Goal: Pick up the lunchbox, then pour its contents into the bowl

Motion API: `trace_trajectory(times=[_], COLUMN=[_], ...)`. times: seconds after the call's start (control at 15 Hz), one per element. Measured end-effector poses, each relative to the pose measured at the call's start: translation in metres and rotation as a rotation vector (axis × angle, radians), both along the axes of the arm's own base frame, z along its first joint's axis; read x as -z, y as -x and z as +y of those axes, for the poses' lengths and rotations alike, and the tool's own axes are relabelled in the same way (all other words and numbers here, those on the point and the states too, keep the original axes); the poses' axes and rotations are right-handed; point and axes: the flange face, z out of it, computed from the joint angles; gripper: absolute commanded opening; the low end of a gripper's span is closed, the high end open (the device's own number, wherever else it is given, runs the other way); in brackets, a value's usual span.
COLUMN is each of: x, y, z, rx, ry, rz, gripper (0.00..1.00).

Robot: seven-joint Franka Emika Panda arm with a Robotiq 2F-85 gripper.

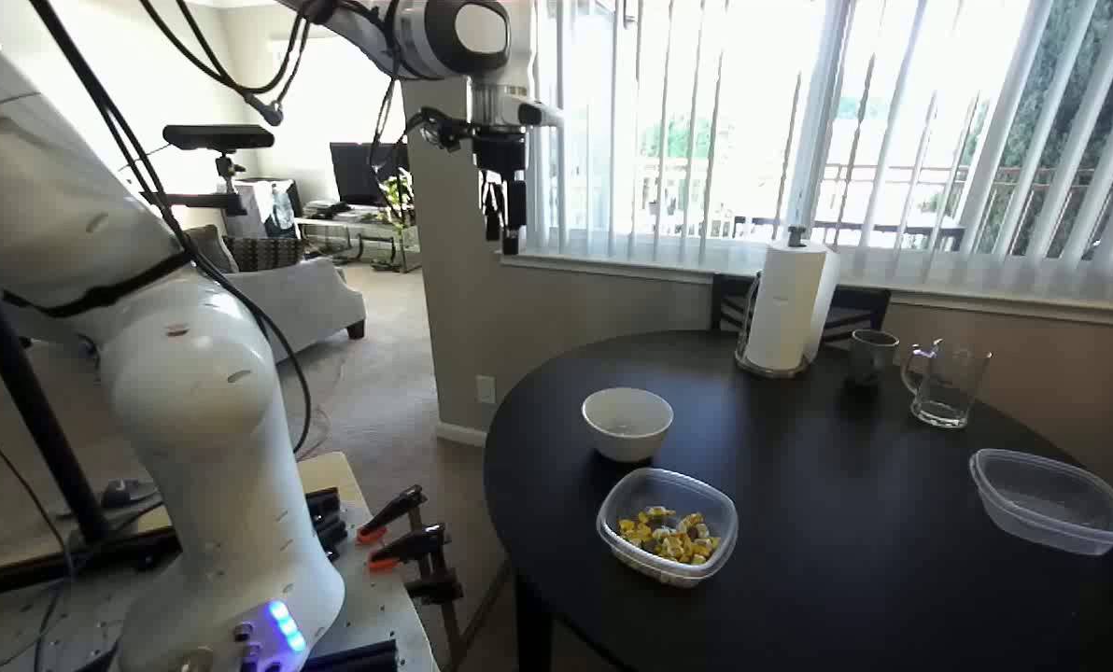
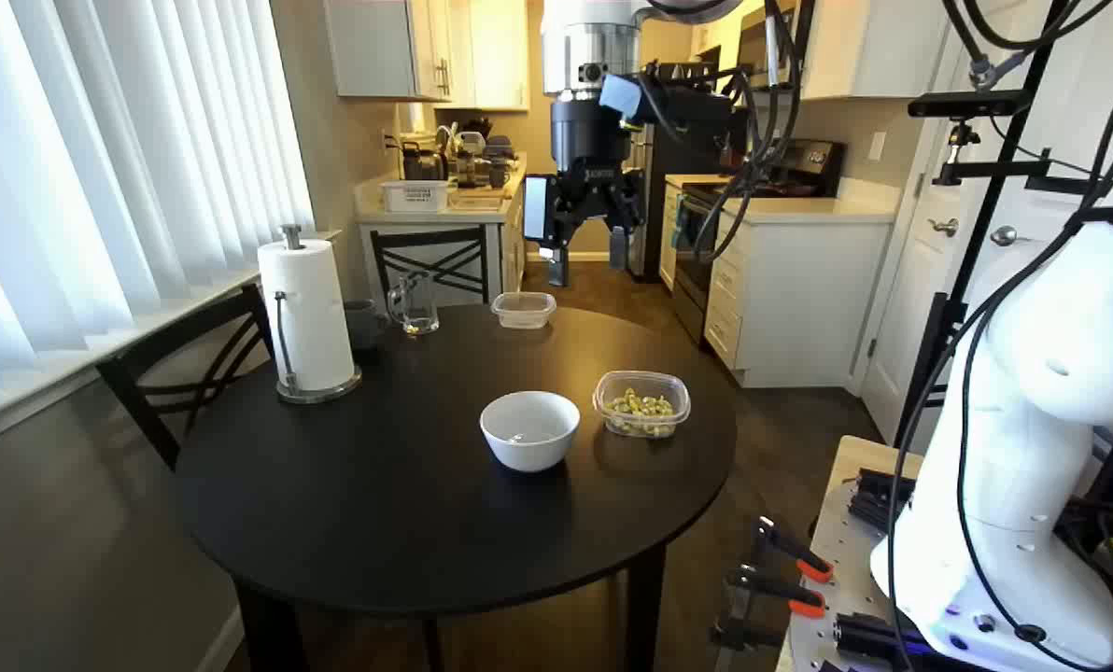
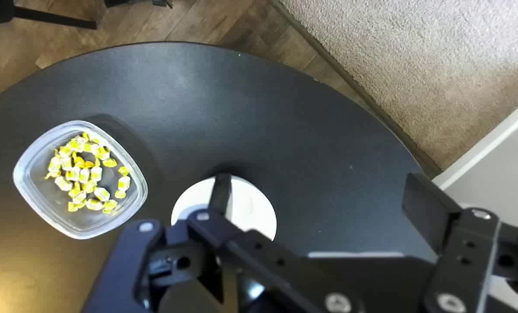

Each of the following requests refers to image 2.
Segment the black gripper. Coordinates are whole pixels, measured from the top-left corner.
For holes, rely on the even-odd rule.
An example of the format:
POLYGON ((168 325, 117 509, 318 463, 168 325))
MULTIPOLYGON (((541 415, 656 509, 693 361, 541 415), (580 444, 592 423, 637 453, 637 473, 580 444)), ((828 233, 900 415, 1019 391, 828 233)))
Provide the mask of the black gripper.
POLYGON ((622 167, 631 148, 626 121, 643 110, 631 76, 605 76, 585 98, 557 98, 549 110, 552 174, 522 179, 522 234, 541 242, 544 284, 567 289, 567 239, 591 218, 610 225, 610 265, 631 274, 636 187, 622 167))

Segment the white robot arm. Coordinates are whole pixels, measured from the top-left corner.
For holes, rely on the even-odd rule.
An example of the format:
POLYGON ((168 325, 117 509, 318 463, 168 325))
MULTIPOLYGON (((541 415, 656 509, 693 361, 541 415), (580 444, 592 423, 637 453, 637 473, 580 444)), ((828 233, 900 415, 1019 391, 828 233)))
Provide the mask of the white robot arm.
POLYGON ((1058 113, 1098 127, 1095 164, 1058 234, 989 269, 912 499, 871 553, 922 642, 989 672, 1113 672, 1113 587, 1058 539, 1113 428, 1113 0, 1063 30, 1081 83, 1058 113))

